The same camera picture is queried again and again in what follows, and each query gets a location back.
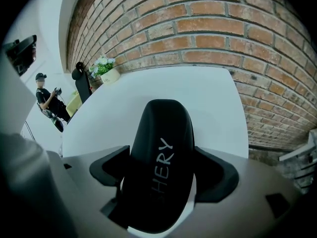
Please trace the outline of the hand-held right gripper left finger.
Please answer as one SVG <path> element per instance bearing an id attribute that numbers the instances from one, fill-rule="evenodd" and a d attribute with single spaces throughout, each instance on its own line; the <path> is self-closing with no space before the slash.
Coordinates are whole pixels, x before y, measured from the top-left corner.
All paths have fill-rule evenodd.
<path id="1" fill-rule="evenodd" d="M 92 177 L 91 163 L 120 147 L 61 158 L 48 151 L 54 182 L 79 238 L 129 238 L 128 231 L 111 221 L 101 209 L 115 197 L 116 188 L 104 186 Z"/>

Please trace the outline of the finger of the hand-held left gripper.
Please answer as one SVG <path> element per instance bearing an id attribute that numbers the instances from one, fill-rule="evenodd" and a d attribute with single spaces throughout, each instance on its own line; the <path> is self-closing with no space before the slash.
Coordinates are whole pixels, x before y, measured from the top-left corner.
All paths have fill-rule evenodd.
<path id="1" fill-rule="evenodd" d="M 20 133 L 36 101 L 7 56 L 0 52 L 0 133 Z"/>

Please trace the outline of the yellow-green table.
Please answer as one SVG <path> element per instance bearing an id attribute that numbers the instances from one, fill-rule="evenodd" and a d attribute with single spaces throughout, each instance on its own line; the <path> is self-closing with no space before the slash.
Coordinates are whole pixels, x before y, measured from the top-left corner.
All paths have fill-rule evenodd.
<path id="1" fill-rule="evenodd" d="M 79 110 L 82 106 L 82 101 L 78 91 L 72 93 L 70 101 L 66 105 L 66 111 L 69 114 L 70 118 L 72 118 L 75 113 Z"/>

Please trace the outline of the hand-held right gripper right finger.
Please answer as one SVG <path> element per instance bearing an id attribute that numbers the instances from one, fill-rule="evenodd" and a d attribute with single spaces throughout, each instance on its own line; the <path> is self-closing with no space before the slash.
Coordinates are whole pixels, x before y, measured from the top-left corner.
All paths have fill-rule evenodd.
<path id="1" fill-rule="evenodd" d="M 273 167 L 229 153 L 196 147 L 196 195 L 173 238 L 263 238 L 301 197 Z"/>

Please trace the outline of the black mounted device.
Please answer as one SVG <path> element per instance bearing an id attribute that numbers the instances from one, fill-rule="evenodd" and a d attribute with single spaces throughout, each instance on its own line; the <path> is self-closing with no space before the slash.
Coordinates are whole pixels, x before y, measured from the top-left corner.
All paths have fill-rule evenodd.
<path id="1" fill-rule="evenodd" d="M 36 42 L 37 36 L 31 35 L 23 41 L 16 39 L 2 45 L 10 63 L 19 76 L 22 76 L 36 60 Z"/>

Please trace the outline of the black office chair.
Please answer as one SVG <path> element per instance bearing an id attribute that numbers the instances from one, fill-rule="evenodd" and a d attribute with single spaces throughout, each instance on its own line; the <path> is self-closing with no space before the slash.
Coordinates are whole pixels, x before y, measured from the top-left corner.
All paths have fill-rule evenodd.
<path id="1" fill-rule="evenodd" d="M 77 62 L 75 69 L 72 71 L 72 79 L 75 81 L 75 86 L 79 93 L 82 103 L 92 95 L 90 83 L 86 71 L 84 70 L 83 63 Z"/>

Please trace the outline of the black oval case with lettering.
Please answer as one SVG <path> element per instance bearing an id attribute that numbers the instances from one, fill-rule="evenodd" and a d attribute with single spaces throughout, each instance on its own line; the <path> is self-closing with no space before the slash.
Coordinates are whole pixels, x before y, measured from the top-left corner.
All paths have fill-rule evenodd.
<path id="1" fill-rule="evenodd" d="M 190 116 L 176 100 L 149 101 L 138 126 L 122 187 L 127 225 L 157 234 L 176 223 L 193 181 Z"/>

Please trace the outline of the potted flower plant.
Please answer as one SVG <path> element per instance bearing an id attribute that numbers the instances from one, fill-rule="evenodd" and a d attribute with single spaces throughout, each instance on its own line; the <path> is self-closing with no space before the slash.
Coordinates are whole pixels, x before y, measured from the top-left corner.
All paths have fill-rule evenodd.
<path id="1" fill-rule="evenodd" d="M 114 68 L 115 59 L 101 55 L 89 68 L 93 78 L 100 77 L 102 83 L 111 84 L 120 78 L 120 73 Z"/>

